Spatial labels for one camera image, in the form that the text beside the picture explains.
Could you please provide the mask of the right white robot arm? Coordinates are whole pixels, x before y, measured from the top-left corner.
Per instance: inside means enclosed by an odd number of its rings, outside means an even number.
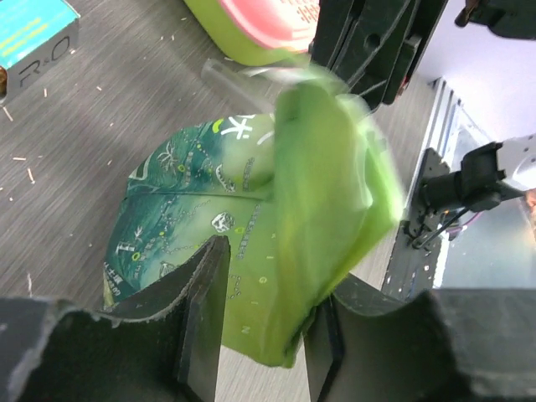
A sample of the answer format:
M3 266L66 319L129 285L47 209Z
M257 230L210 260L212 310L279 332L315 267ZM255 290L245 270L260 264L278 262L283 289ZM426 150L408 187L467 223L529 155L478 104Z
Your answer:
M409 83L446 2L325 0L319 6L313 62L331 70L375 110L392 104ZM424 169L411 200L426 213L481 212L534 186L535 140L526 136L469 152L453 173L435 176Z

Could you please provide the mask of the clear plastic scoop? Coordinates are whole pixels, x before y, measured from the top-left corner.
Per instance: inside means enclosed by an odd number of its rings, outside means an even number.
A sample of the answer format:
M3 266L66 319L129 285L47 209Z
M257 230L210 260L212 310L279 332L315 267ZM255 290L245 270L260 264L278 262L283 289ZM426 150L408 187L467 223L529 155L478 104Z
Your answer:
M289 65L276 64L233 70L233 65L207 59L201 77L237 111L268 113L274 110L276 97L285 85L276 74L289 68Z

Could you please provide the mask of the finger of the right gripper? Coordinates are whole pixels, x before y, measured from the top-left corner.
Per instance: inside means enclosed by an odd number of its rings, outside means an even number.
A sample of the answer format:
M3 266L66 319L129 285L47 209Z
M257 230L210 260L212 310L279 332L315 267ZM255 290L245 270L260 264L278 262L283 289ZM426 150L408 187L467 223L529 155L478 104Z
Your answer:
M351 28L358 21L365 1L323 0L315 38L310 46L312 61L331 70L342 80L359 80L363 77L360 62L353 58L343 61L343 47L352 38Z
M371 110L403 92L445 9L445 1L365 1L351 25L347 83Z

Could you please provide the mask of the green cat litter bag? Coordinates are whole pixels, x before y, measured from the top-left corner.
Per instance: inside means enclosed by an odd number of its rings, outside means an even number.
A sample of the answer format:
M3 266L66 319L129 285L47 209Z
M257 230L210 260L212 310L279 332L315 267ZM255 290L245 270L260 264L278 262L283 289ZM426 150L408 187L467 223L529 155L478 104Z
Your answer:
M405 191L366 103L334 74L266 68L271 113L186 127L127 179L104 261L110 307L230 243L223 343L291 368L313 308L400 222Z

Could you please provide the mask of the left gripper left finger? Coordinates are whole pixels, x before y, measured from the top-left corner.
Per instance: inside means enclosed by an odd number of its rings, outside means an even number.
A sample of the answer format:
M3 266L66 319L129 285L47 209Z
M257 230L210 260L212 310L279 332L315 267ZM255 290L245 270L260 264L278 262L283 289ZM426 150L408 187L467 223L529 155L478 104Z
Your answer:
M4 297L2 400L214 400L229 258L228 239L214 236L105 312Z

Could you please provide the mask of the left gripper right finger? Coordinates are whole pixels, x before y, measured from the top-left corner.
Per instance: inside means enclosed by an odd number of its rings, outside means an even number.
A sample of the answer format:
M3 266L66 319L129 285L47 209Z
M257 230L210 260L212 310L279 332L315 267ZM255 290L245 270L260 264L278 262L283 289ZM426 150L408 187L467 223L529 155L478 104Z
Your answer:
M428 290L402 302L349 276L304 341L314 401L535 398L532 290Z

